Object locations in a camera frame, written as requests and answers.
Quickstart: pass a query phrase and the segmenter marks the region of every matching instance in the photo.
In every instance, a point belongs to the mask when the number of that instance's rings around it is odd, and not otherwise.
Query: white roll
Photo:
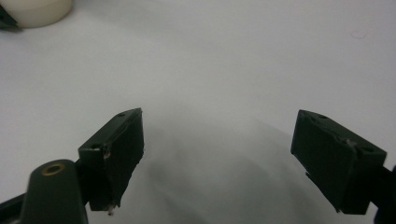
[[[73,0],[0,0],[7,13],[21,28],[33,28],[55,23],[72,8]]]

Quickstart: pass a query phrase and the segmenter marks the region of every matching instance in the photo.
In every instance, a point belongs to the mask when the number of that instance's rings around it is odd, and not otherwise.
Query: white table
[[[0,202],[142,107],[144,159],[90,223],[373,223],[373,205],[336,214],[290,143],[306,109],[393,168],[395,21],[386,0],[76,0],[51,26],[0,31]]]

